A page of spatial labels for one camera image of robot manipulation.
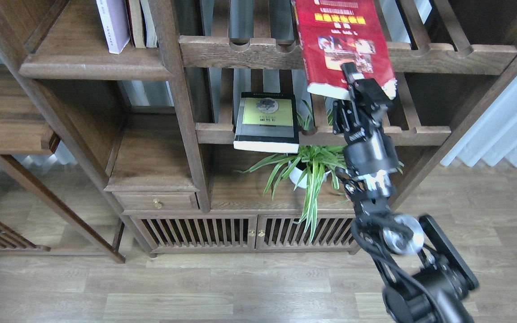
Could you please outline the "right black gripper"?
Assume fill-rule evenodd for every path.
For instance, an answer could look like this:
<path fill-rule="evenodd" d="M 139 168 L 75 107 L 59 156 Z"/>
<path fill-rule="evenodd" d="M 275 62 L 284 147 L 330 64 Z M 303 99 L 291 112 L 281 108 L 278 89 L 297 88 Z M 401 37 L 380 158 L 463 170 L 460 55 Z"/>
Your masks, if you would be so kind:
<path fill-rule="evenodd" d="M 388 112 L 394 106 L 392 100 L 375 79 L 363 78 L 355 63 L 343 63 L 341 70 L 355 102 L 333 102 L 333 133 L 343 134 L 347 144 L 343 149 L 346 170 L 342 177 L 361 180 L 380 171 L 386 175 L 397 172 L 399 159 L 392 139 L 383 131 L 381 117 L 365 113 Z"/>

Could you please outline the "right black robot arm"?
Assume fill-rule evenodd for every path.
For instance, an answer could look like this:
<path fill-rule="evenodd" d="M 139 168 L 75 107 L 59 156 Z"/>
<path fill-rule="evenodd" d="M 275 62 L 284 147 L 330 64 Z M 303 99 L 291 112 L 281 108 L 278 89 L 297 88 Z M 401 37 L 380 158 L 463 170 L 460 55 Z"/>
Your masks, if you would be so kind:
<path fill-rule="evenodd" d="M 472 323 L 462 301 L 479 282 L 447 235 L 431 215 L 390 210 L 399 160 L 382 116 L 392 100 L 355 63 L 341 68 L 350 97 L 333 104 L 333 132 L 347 143 L 336 175 L 353 203 L 351 233 L 385 283 L 386 312 L 397 323 Z"/>

